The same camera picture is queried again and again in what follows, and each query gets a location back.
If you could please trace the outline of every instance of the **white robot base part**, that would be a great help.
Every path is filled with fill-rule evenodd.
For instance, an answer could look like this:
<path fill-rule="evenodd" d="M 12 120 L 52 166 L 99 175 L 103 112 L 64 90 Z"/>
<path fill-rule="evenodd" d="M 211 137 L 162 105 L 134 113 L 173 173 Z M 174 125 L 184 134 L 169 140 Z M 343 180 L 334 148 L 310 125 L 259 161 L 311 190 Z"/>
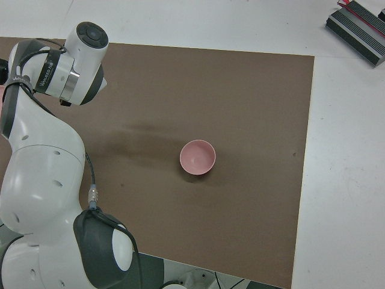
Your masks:
<path fill-rule="evenodd" d="M 12 155 L 0 195 L 0 218 L 23 236 L 2 257 L 0 288 L 109 288 L 126 276 L 137 252 L 126 228 L 96 206 L 82 211 L 79 188 L 87 154 L 80 136 L 33 96 L 85 104 L 104 88 L 104 30 L 80 23 L 64 46 L 25 40 L 12 50 L 0 130 Z"/>

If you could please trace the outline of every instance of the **brown tabletop surface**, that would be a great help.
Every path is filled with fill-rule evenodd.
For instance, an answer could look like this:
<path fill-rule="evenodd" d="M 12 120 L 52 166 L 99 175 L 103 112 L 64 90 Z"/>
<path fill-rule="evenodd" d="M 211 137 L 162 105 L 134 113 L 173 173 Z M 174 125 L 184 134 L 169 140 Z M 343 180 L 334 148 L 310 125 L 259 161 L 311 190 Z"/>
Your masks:
<path fill-rule="evenodd" d="M 18 39 L 0 38 L 8 58 Z M 82 137 L 98 205 L 139 250 L 258 282 L 291 286 L 313 57 L 111 43 L 108 86 L 81 107 L 39 96 Z M 216 150 L 203 176 L 179 153 Z M 0 139 L 0 173 L 10 157 Z M 80 192 L 87 203 L 85 168 Z"/>

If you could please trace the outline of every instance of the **red cable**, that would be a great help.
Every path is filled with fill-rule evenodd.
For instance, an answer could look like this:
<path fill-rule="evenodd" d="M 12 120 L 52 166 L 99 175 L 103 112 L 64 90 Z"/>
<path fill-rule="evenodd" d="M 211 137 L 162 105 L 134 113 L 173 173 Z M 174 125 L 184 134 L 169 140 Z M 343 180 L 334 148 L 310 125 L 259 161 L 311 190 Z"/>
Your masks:
<path fill-rule="evenodd" d="M 356 12 L 353 11 L 352 8 L 350 8 L 349 6 L 343 4 L 343 3 L 340 3 L 338 2 L 337 3 L 339 6 L 341 6 L 342 8 L 345 8 L 346 10 L 348 10 L 350 13 L 356 15 L 359 19 L 361 19 L 362 22 L 364 22 L 365 24 L 367 24 L 369 27 L 371 27 L 373 30 L 375 30 L 377 33 L 379 33 L 382 37 L 385 38 L 385 34 L 382 33 L 380 30 L 378 30 L 376 27 L 374 27 L 372 24 L 370 24 L 368 21 L 364 20 L 364 18 L 362 18 L 360 15 L 358 15 Z"/>

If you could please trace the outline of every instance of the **black button pad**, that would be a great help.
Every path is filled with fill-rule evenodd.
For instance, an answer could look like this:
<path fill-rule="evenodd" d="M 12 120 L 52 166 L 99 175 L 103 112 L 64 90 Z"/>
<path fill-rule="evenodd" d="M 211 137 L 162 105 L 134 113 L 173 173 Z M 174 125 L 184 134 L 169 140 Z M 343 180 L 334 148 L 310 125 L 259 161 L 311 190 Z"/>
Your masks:
<path fill-rule="evenodd" d="M 76 32 L 84 44 L 100 49 L 108 44 L 106 32 L 92 22 L 82 22 L 76 27 Z"/>

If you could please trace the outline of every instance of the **bowl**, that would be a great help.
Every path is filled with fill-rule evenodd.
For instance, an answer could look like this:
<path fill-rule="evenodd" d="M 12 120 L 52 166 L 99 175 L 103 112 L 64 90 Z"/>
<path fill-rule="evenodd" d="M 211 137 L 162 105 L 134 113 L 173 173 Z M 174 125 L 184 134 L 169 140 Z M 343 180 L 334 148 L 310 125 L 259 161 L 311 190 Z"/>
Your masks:
<path fill-rule="evenodd" d="M 203 175 L 214 166 L 216 157 L 210 143 L 205 140 L 192 140 L 181 150 L 179 161 L 186 172 L 192 175 Z"/>

